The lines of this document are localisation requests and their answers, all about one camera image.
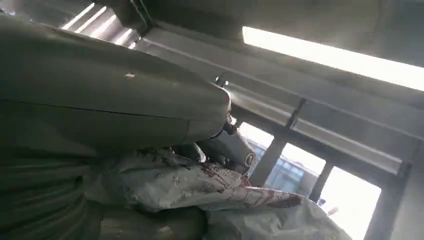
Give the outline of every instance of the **dirty white cloth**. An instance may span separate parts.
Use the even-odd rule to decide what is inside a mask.
[[[303,196],[251,187],[235,171],[198,164],[166,149],[110,159],[86,179],[86,197],[152,212],[198,206],[205,240],[350,240]]]

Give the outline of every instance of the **wall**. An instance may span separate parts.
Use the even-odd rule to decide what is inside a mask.
[[[391,235],[391,240],[421,240],[424,236],[424,144],[406,184]]]

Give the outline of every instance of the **window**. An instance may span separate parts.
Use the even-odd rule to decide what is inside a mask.
[[[287,143],[264,187],[308,197],[325,164],[325,160]]]
[[[246,44],[391,84],[424,91],[424,68],[306,41],[252,27],[243,27]]]
[[[380,192],[379,187],[334,167],[322,189],[321,207],[352,240],[363,240]]]
[[[271,142],[273,141],[274,136],[257,127],[248,124],[247,122],[243,122],[238,130],[240,134],[247,139],[250,146],[253,148],[253,151],[256,154],[256,164],[258,164],[265,151],[268,149]],[[256,167],[256,164],[250,167],[247,176],[250,177]]]

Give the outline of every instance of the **crumpled plastic bag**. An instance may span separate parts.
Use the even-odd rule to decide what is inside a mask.
[[[88,199],[157,212],[198,206],[205,240],[350,240],[303,196],[251,187],[239,173],[167,149],[106,160],[86,178]]]

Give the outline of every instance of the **fluorescent light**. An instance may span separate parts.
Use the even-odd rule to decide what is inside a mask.
[[[65,24],[62,29],[68,30],[74,23],[76,23],[80,18],[82,18],[86,13],[88,13],[92,8],[94,7],[94,3],[90,4],[88,7],[86,7],[82,12],[80,12],[76,17],[74,17],[71,21],[69,21],[67,24]]]
[[[82,26],[80,26],[75,31],[75,33],[77,33],[77,34],[81,33],[84,29],[86,29],[86,27],[88,27],[92,22],[94,22],[94,20],[96,20],[105,11],[106,11],[106,7],[104,6],[98,12],[96,12],[92,17],[90,17],[90,19],[88,19],[86,22],[84,22],[84,24]]]
[[[131,45],[129,45],[129,49],[133,49],[133,48],[135,48],[136,47],[136,42],[133,42],[133,43],[131,43]]]
[[[132,32],[132,29],[128,29],[127,31],[125,31],[116,41],[115,44],[117,45],[122,45],[125,40],[127,40],[128,36],[130,35],[130,33]]]
[[[244,42],[328,67],[424,91],[424,68],[277,33],[243,27]]]
[[[108,29],[108,27],[115,21],[115,19],[117,19],[117,16],[116,15],[113,15],[113,16],[109,17],[108,20],[106,20],[105,22],[103,22],[96,30],[94,30],[90,34],[90,37],[92,37],[92,38],[98,38],[100,34],[102,34],[106,29]]]

